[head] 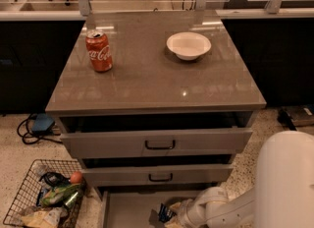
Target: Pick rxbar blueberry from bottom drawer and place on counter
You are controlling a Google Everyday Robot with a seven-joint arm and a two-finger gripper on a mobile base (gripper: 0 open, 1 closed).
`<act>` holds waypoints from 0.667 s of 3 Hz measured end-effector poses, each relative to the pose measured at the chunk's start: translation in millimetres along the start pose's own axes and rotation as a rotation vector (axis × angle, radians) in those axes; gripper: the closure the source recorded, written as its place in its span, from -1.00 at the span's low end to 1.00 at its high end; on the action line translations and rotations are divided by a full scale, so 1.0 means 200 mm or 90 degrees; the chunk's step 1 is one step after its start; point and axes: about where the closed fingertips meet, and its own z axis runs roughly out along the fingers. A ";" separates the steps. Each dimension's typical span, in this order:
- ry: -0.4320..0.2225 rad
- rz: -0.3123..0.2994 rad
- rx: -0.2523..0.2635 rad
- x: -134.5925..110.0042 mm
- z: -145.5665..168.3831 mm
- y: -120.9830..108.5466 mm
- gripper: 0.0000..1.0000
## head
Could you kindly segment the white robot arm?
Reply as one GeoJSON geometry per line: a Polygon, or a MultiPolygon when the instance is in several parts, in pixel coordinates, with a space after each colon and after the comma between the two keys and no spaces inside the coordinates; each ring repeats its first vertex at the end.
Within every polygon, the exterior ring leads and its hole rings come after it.
{"type": "Polygon", "coordinates": [[[260,149],[252,189],[229,199],[212,187],[175,205],[166,228],[314,228],[314,136],[284,131],[260,149]]]}

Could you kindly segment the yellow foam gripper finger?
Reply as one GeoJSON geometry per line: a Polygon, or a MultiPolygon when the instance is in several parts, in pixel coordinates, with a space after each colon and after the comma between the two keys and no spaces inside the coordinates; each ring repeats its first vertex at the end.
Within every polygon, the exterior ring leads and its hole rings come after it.
{"type": "Polygon", "coordinates": [[[170,221],[166,222],[164,226],[165,228],[183,228],[176,218],[172,218],[170,221]]]}
{"type": "Polygon", "coordinates": [[[176,203],[173,203],[170,206],[170,210],[173,211],[174,213],[180,213],[186,211],[186,207],[188,205],[188,200],[185,199],[183,201],[178,201],[176,203]]]}

